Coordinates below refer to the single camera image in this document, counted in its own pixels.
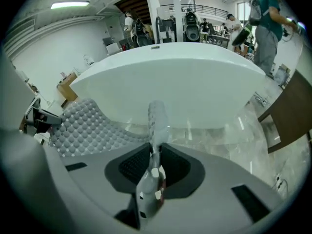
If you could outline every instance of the gray pants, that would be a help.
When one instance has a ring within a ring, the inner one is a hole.
[[[268,75],[277,53],[278,39],[273,32],[263,26],[256,28],[255,39],[258,47],[253,62]]]

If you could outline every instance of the marble floor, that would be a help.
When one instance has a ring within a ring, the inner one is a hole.
[[[221,129],[169,128],[169,142],[227,158],[277,190],[283,198],[300,187],[310,168],[307,136],[268,154],[268,143],[257,118],[274,103],[282,89],[270,78],[232,120]],[[147,134],[148,127],[128,123],[119,126],[136,134]]]

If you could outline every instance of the man in green shirt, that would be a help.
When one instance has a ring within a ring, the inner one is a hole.
[[[297,30],[297,26],[279,14],[280,0],[259,0],[259,2],[263,16],[255,30],[258,47],[253,62],[268,75],[277,54],[277,43],[283,36],[282,24],[290,26],[294,31]]]

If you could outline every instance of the green shirt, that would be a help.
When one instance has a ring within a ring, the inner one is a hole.
[[[260,2],[260,8],[261,8],[262,13],[265,13],[269,9],[269,7],[271,7],[271,6],[278,9],[278,11],[281,10],[279,8],[277,0],[259,0],[259,2]],[[277,36],[278,41],[281,41],[282,36],[283,36],[282,25],[280,25],[277,22],[274,22],[271,19],[269,13],[267,13],[266,15],[264,15],[261,18],[260,25],[262,25],[262,26],[266,27],[267,29],[269,29],[270,31],[272,31]]]

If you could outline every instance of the white table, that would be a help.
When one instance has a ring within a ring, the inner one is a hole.
[[[227,49],[175,42],[110,56],[71,87],[114,121],[147,124],[148,105],[157,99],[164,101],[171,127],[221,128],[264,78],[256,65]]]

